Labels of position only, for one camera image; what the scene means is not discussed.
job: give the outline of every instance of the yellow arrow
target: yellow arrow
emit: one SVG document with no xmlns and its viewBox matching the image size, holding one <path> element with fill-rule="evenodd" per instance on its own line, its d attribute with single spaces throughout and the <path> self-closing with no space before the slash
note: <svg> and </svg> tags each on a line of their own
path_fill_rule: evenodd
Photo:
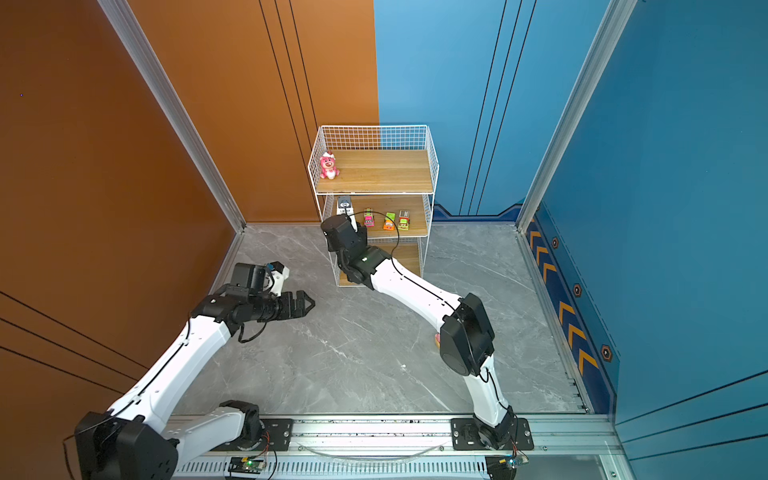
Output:
<svg viewBox="0 0 768 480">
<path fill-rule="evenodd" d="M 598 362 L 592 358 L 592 356 L 589 353 L 586 353 L 584 350 L 579 349 L 578 351 L 578 372 L 581 374 L 581 376 L 584 376 L 584 361 L 587 360 L 589 363 L 594 365 L 596 369 L 599 369 Z"/>
<path fill-rule="evenodd" d="M 534 237 L 541 238 L 541 233 L 539 232 L 531 232 L 531 250 L 533 250 L 533 239 Z"/>
<path fill-rule="evenodd" d="M 563 324 L 563 311 L 571 312 L 574 315 L 576 315 L 576 312 L 574 312 L 573 307 L 568 305 L 567 303 L 560 302 L 560 324 Z"/>
<path fill-rule="evenodd" d="M 587 337 L 584 336 L 584 332 L 582 332 L 580 329 L 573 326 L 573 324 L 568 325 L 568 345 L 571 348 L 574 348 L 574 333 L 585 340 L 587 339 Z"/>
<path fill-rule="evenodd" d="M 544 247 L 536 247 L 536 265 L 541 265 L 541 254 L 549 253 L 549 250 Z"/>
<path fill-rule="evenodd" d="M 547 283 L 547 270 L 552 270 L 553 272 L 557 272 L 557 269 L 554 268 L 554 265 L 551 263 L 544 262 L 544 283 Z"/>
</svg>

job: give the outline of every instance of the floor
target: floor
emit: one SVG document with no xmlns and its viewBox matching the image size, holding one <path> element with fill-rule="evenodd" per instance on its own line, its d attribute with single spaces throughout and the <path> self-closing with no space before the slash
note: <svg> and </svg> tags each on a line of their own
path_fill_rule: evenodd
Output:
<svg viewBox="0 0 768 480">
<path fill-rule="evenodd" d="M 268 324 L 251 343 L 229 341 L 176 413 L 206 413 L 228 399 L 273 414 L 472 411 L 464 380 L 440 359 L 424 319 L 365 287 L 336 286 L 320 228 L 248 227 L 237 261 L 274 260 L 290 268 L 283 289 L 305 290 L 317 307 Z M 433 226 L 424 277 L 483 300 L 496 332 L 496 371 L 515 411 L 581 411 L 512 226 Z"/>
</svg>

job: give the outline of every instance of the blue wall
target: blue wall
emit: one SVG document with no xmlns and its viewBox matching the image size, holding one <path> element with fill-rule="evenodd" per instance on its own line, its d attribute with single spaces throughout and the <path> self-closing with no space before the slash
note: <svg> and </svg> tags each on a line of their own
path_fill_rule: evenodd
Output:
<svg viewBox="0 0 768 480">
<path fill-rule="evenodd" d="M 768 432 L 768 374 L 740 381 L 768 370 L 765 25 L 765 2 L 638 2 L 545 195 L 621 358 L 642 480 L 723 478 L 693 475 L 721 452 L 736 478 L 766 446 L 699 448 Z"/>
<path fill-rule="evenodd" d="M 380 121 L 430 126 L 449 213 L 525 197 L 607 4 L 376 0 Z"/>
</svg>

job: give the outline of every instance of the orange wall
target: orange wall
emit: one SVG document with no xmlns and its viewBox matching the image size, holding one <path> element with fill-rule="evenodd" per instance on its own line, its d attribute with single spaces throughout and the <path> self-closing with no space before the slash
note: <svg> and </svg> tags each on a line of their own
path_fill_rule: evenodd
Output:
<svg viewBox="0 0 768 480">
<path fill-rule="evenodd" d="M 249 222 L 317 222 L 322 124 L 378 124 L 372 0 L 130 0 Z"/>
<path fill-rule="evenodd" d="M 233 231 L 95 0 L 5 2 L 0 37 L 0 291 L 94 339 L 0 296 L 0 478 L 66 478 L 61 440 L 167 348 Z"/>
</svg>

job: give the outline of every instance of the storage rack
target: storage rack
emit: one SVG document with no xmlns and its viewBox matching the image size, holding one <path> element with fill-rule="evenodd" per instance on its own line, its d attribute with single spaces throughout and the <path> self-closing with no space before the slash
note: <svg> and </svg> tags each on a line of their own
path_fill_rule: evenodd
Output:
<svg viewBox="0 0 768 480">
<path fill-rule="evenodd" d="M 320 178 L 320 158 L 326 151 L 336 157 L 340 174 Z M 439 163 L 426 125 L 346 126 L 323 125 L 317 131 L 307 165 L 321 221 L 336 214 L 336 198 L 350 195 L 355 212 L 366 208 L 382 213 L 410 212 L 410 228 L 400 230 L 395 258 L 413 273 L 422 275 L 432 229 Z M 362 224 L 362 214 L 355 215 Z M 384 230 L 382 215 L 374 214 L 368 241 L 392 251 L 395 231 Z M 329 253 L 336 285 L 354 286 Z"/>
</svg>

